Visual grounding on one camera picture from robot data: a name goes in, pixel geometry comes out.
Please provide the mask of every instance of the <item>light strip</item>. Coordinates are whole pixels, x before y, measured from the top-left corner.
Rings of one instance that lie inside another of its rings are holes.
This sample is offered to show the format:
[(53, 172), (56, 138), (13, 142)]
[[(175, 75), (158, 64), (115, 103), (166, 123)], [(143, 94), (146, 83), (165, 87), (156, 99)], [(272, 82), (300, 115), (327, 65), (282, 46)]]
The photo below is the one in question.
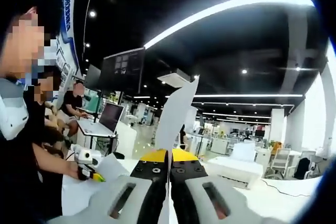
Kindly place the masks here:
[(235, 98), (269, 98), (269, 97), (303, 97), (303, 94), (196, 94), (194, 98), (225, 98), (225, 97), (235, 97)]
[(151, 46), (158, 43), (160, 40), (168, 37), (174, 32), (186, 27), (202, 18), (208, 17), (210, 15), (222, 12), (224, 10), (228, 10), (235, 7), (240, 7), (244, 5), (252, 5), (252, 4), (289, 4), (289, 5), (303, 5), (303, 6), (314, 6), (314, 3), (311, 0), (229, 0), (223, 2), (221, 4), (212, 6), (208, 9), (202, 10), (182, 21), (177, 23), (176, 25), (168, 28), (164, 32), (160, 33), (150, 41), (148, 41), (144, 47), (145, 49), (149, 49)]
[(214, 105), (246, 105), (246, 106), (287, 106), (292, 107), (294, 104), (278, 104), (278, 103), (239, 103), (239, 102), (192, 102), (195, 104), (214, 104)]
[(221, 115), (221, 116), (233, 116), (235, 118), (265, 118), (271, 119), (270, 116), (261, 116), (261, 115), (229, 115), (229, 114), (217, 114), (217, 113), (203, 113), (204, 115)]
[(261, 122), (247, 122), (247, 121), (239, 121), (239, 120), (227, 120), (227, 119), (219, 119), (219, 121), (225, 121), (225, 122), (237, 122), (237, 123), (253, 123), (253, 124), (271, 124), (271, 123), (261, 123)]

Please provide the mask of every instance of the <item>man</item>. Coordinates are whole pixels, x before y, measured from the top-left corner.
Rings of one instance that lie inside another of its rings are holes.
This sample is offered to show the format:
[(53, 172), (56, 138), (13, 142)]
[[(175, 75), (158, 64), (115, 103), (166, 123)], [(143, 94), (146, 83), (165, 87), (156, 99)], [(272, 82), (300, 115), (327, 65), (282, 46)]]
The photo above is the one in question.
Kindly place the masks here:
[[(15, 87), (12, 80), (24, 78), (31, 72), (32, 62), (43, 56), (44, 45), (59, 34), (63, 13), (62, 0), (20, 0), (15, 4), (14, 12), (10, 10), (12, 19), (6, 36), (1, 38), (0, 77), (5, 78), (2, 80), (9, 87)], [(23, 100), (22, 95), (14, 98)], [(47, 186), (39, 180), (38, 170), (78, 178), (75, 162), (54, 157), (33, 143), (33, 139), (33, 135), (23, 134), (12, 140), (0, 137), (2, 158), (6, 163), (6, 169), (0, 175), (1, 223), (9, 219), (11, 222), (44, 223), (46, 219), (61, 214), (62, 176), (55, 179), (59, 182), (57, 188)], [(50, 196), (50, 191), (58, 194)]]
[(52, 115), (45, 117), (46, 108), (53, 113), (57, 110), (47, 102), (53, 97), (53, 92), (59, 89), (61, 84), (61, 72), (56, 66), (44, 66), (44, 72), (38, 74), (34, 86), (28, 87), (24, 92), (24, 100), (28, 111), (28, 121), (20, 134), (34, 135), (34, 143), (42, 145), (47, 143), (61, 150), (63, 135), (58, 131), (57, 120)]
[(82, 107), (82, 95), (84, 95), (83, 82), (77, 80), (73, 85), (73, 91), (68, 90), (64, 95), (63, 104), (57, 113), (57, 118), (69, 126), (68, 137), (75, 135), (78, 131), (76, 117), (87, 118), (88, 114), (79, 112), (77, 108)]

